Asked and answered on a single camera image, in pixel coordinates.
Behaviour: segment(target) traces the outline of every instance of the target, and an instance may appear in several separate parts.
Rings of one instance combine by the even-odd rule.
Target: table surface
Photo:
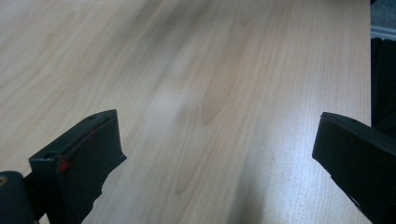
[[[0,170],[118,110],[85,223],[369,223],[311,157],[323,111],[370,123],[369,1],[5,0],[0,31]]]

